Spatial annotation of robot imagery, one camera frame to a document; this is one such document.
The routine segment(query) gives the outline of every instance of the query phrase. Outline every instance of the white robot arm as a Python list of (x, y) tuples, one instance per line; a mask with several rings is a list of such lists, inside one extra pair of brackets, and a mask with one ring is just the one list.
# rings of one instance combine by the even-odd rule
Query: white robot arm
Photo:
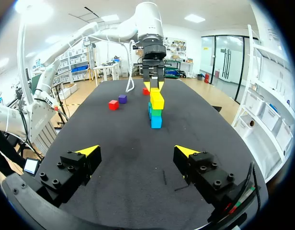
[(143, 2), (136, 7), (134, 16), (121, 23), (117, 28), (98, 29), (97, 23), (90, 23), (73, 35), (56, 43), (43, 57), (40, 62), (46, 67), (40, 76), (37, 89), (33, 95), (34, 102), (24, 107), (23, 114), (27, 124), (28, 133), (24, 129), (24, 121), (18, 110), (10, 109), (0, 104), (0, 130), (17, 135), (22, 140), (27, 136), (31, 142), (41, 142), (38, 148), (43, 154), (46, 153), (50, 144), (54, 141), (56, 133), (50, 124), (50, 119), (55, 114), (53, 108), (57, 107), (54, 98), (49, 98), (54, 76), (60, 65), (56, 59), (69, 48), (76, 45), (83, 37), (88, 36), (90, 41), (107, 41), (128, 43), (134, 41), (144, 49), (143, 70), (144, 83), (150, 88), (148, 68), (159, 68), (159, 88), (163, 85), (163, 58), (166, 49), (162, 45), (163, 31), (158, 7), (152, 2)]

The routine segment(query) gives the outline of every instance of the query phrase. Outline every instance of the black tabletop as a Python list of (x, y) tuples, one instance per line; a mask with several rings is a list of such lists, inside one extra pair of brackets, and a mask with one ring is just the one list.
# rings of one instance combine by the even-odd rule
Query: black tabletop
[[(213, 211), (173, 163), (175, 145), (214, 154), (218, 165), (241, 183), (247, 174), (251, 152), (229, 123), (201, 96), (179, 80), (166, 80), (162, 128), (152, 129), (148, 117), (149, 96), (142, 94), (142, 80), (127, 93), (127, 104), (116, 111), (108, 102), (125, 94), (127, 81), (101, 83), (79, 106), (48, 150), (39, 172), (56, 164), (59, 155), (100, 145), (102, 163), (86, 186), (81, 186), (61, 209), (110, 226), (192, 230), (207, 223)], [(268, 194), (256, 167), (261, 202)], [(255, 215), (257, 200), (247, 210)]]

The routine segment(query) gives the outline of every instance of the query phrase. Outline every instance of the floor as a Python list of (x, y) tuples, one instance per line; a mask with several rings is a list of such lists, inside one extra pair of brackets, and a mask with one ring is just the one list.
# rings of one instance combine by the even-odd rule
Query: floor
[[(235, 98), (237, 90), (238, 90), (238, 84), (235, 84), (232, 82), (226, 82), (219, 78), (213, 78), (213, 85), (216, 86), (222, 92), (224, 92), (227, 96), (233, 99)], [(239, 89), (238, 97), (237, 97), (238, 102), (241, 102), (244, 89), (245, 89), (245, 86), (241, 85)]]
[[(134, 79), (141, 79), (141, 76), (133, 77)], [(236, 103), (233, 99), (227, 96), (224, 92), (220, 89), (215, 87), (214, 85), (204, 83), (202, 80), (197, 79), (181, 79), (186, 85), (188, 85), (191, 89), (196, 91), (200, 96), (202, 96), (208, 103), (212, 106), (220, 106), (222, 110), (220, 114), (223, 118), (228, 122), (232, 123), (239, 108), (239, 104)], [(89, 82), (89, 80), (85, 81), (78, 81), (76, 82), (78, 90), (69, 96), (66, 100), (62, 100), (66, 114), (68, 117), (72, 116), (74, 112), (77, 110), (79, 105), (89, 96), (89, 94), (96, 88), (95, 80)], [(61, 119), (56, 114), (52, 119), (51, 122), (55, 127), (60, 127)], [(31, 150), (24, 151), (24, 158), (37, 158), (37, 156)], [(18, 174), (22, 174), (21, 168), (7, 159), (9, 162), (10, 167), (17, 172)], [(4, 179), (4, 175), (0, 173), (0, 183)]]

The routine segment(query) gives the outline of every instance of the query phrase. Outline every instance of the purple cube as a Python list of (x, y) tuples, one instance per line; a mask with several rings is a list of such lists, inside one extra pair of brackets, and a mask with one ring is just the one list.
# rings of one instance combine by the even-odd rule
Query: purple cube
[(121, 104), (126, 104), (126, 103), (127, 103), (127, 96), (121, 94), (121, 95), (119, 96), (119, 103), (121, 103)]

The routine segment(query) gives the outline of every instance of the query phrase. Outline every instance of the stacked blocks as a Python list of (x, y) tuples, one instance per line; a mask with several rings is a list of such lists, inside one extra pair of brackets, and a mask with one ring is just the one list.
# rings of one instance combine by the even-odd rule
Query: stacked blocks
[(127, 103), (127, 96), (126, 95), (120, 95), (119, 96), (119, 103), (126, 104)]
[(160, 94), (158, 88), (150, 90), (151, 102), (148, 103), (149, 117), (151, 119), (152, 128), (161, 128), (162, 118), (161, 111), (164, 108), (165, 100)]
[(119, 102), (116, 101), (116, 100), (111, 100), (109, 103), (108, 103), (108, 107), (109, 109), (111, 110), (117, 110), (119, 108)]
[(149, 95), (149, 91), (147, 88), (143, 88), (142, 93), (143, 95)]

